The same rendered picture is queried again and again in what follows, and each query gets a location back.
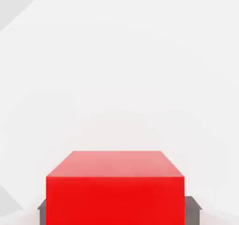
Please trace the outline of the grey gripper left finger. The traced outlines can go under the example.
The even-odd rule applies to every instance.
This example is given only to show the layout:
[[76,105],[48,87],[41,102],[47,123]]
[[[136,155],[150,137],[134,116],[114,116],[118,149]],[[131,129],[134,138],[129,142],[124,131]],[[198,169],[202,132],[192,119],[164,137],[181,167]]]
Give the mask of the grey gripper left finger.
[[40,225],[46,225],[46,199],[37,208],[39,211]]

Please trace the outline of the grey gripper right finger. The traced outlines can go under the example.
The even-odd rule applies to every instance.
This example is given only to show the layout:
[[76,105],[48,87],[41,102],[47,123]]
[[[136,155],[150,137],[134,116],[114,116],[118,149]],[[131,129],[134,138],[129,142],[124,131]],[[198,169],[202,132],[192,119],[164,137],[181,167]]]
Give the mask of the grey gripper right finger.
[[185,196],[185,225],[200,225],[201,206],[192,196]]

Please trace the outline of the small red cube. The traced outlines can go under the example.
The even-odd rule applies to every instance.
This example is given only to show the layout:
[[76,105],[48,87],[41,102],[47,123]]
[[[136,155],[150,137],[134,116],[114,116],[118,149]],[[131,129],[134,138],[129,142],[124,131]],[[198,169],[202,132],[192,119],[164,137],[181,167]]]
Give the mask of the small red cube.
[[184,225],[184,176],[160,151],[74,151],[46,177],[46,225]]

